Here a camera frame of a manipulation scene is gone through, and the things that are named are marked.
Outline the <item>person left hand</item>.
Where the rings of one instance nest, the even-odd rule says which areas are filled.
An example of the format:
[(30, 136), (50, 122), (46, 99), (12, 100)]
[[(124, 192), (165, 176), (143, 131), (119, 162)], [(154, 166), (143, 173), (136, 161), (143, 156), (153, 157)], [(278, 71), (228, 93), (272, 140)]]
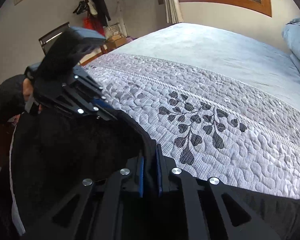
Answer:
[(31, 83), (30, 79), (25, 78), (23, 81), (23, 97), (25, 102), (29, 100), (32, 94), (33, 94), (33, 84)]

